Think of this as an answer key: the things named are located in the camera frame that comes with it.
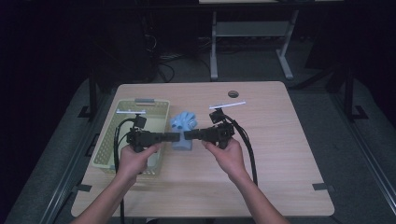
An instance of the wooden table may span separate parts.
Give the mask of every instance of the wooden table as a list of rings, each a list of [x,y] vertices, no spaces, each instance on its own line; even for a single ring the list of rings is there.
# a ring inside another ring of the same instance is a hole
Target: wooden table
[[[232,99],[229,91],[238,91]],[[119,87],[110,107],[103,138],[117,101],[128,98],[169,100],[169,118],[183,112],[196,114],[198,126],[212,126],[210,105],[245,100],[245,105],[224,108],[248,133],[253,146],[259,187],[284,216],[330,216],[334,212],[304,131],[287,90],[281,82],[211,82],[179,84],[138,84]],[[235,139],[243,145],[240,136]],[[248,152],[244,159],[250,172]],[[158,177],[138,179],[125,195],[127,217],[250,217],[236,186],[219,168],[200,141],[193,140],[192,151],[176,151],[165,144],[163,165]],[[88,167],[82,184],[92,186],[79,191],[72,208],[79,215],[108,185],[114,175]]]

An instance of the plastic basket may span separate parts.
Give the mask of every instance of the plastic basket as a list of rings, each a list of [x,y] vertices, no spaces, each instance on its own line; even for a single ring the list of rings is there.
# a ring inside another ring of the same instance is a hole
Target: plastic basket
[[[154,99],[128,99],[119,100],[117,109],[113,111],[111,121],[106,128],[105,136],[102,141],[98,142],[98,150],[93,155],[92,166],[100,168],[105,173],[115,173],[114,166],[114,132],[117,126],[125,119],[135,118],[136,115],[132,113],[117,113],[117,111],[145,111],[146,114],[141,114],[140,117],[147,119],[144,130],[153,133],[164,133],[168,112],[169,112],[169,101],[166,100],[154,100]],[[130,121],[125,122],[120,127],[121,138],[130,131],[133,123]],[[128,143],[126,137],[122,138],[119,146],[120,150],[125,147]],[[142,175],[157,175],[160,172],[161,161],[162,161],[162,149],[152,154],[148,158],[148,168],[143,172]]]

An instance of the forearm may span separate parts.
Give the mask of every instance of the forearm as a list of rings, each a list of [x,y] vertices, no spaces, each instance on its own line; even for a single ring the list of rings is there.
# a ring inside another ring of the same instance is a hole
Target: forearm
[[[72,223],[107,223],[122,198],[132,186],[125,178],[116,176],[90,206]]]
[[[247,204],[253,219],[258,224],[289,223],[268,201],[248,175],[233,180]]]

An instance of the person's left hand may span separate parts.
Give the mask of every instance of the person's left hand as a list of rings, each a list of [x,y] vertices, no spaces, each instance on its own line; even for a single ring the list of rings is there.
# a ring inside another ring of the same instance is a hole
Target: person's left hand
[[[157,152],[160,147],[161,143],[158,143],[139,153],[134,152],[130,145],[123,147],[117,175],[126,178],[133,185],[136,182],[137,175],[146,170],[149,156]]]

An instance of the white strip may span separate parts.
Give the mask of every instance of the white strip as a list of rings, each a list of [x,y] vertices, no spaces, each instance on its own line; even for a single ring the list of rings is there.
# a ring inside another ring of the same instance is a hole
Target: white strip
[[[228,107],[228,106],[234,106],[234,105],[245,105],[247,102],[242,101],[239,103],[233,103],[233,104],[222,104],[222,105],[211,105],[209,109],[218,109],[218,108],[223,108],[223,107]]]
[[[117,114],[146,114],[146,110],[132,111],[132,110],[119,110],[116,111]]]

